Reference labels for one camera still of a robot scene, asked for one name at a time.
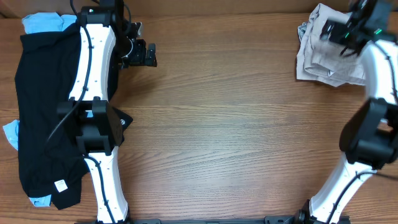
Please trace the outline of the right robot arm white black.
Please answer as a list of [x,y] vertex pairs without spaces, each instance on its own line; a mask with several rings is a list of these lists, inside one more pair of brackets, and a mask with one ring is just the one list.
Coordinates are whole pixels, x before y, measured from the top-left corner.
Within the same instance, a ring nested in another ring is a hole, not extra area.
[[364,105],[345,124],[341,157],[289,223],[348,223],[342,211],[359,188],[397,160],[397,35],[390,1],[356,1],[348,13],[318,4],[298,28],[299,80],[364,85]]

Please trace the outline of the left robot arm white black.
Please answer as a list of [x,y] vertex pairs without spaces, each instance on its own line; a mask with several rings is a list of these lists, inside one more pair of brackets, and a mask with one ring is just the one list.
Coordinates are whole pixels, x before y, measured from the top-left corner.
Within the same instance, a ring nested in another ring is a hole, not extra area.
[[77,13],[78,70],[68,100],[57,107],[57,126],[64,128],[91,174],[96,223],[132,223],[118,166],[124,121],[109,103],[109,82],[120,69],[157,66],[155,44],[141,38],[142,23],[124,17],[128,10],[123,1],[101,0]]

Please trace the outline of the beige cotton shorts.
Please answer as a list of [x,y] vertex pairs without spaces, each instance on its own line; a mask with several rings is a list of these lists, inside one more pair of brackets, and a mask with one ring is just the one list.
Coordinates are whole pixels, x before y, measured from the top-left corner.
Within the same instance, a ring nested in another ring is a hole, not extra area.
[[322,3],[315,7],[308,18],[307,31],[300,42],[297,54],[298,80],[318,81],[334,87],[345,83],[364,85],[364,70],[357,56],[344,58],[340,55],[343,46],[320,40],[327,19],[347,22],[350,15]]

